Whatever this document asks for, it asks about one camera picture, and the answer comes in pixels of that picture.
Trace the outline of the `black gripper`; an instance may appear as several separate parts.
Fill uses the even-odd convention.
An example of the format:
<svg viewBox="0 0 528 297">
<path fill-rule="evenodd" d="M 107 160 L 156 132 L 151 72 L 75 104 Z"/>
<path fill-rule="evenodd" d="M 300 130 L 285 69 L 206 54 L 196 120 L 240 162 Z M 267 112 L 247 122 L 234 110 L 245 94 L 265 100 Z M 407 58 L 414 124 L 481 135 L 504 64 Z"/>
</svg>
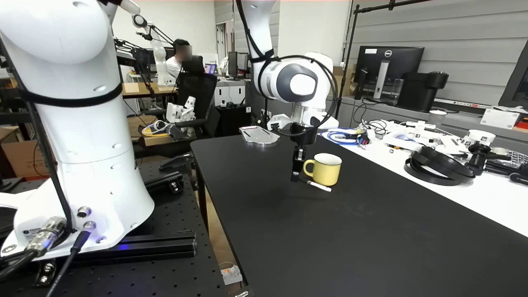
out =
<svg viewBox="0 0 528 297">
<path fill-rule="evenodd" d="M 291 122 L 282 129 L 282 133 L 295 143 L 291 155 L 290 181 L 298 181 L 301 175 L 301 163 L 305 160 L 305 148 L 315 142 L 316 129 Z"/>
</svg>

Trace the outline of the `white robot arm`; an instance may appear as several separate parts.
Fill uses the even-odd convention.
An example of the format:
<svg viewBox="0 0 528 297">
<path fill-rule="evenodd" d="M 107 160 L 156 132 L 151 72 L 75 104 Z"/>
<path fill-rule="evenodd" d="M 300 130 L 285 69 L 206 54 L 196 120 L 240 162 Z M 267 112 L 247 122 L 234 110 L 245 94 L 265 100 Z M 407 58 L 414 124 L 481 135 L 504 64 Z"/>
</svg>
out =
<svg viewBox="0 0 528 297">
<path fill-rule="evenodd" d="M 118 8 L 145 23 L 133 0 L 1 0 L 1 48 L 51 162 L 41 186 L 1 198 L 14 211 L 4 259 L 64 257 L 80 232 L 85 252 L 110 249 L 154 209 L 123 110 Z"/>
</svg>

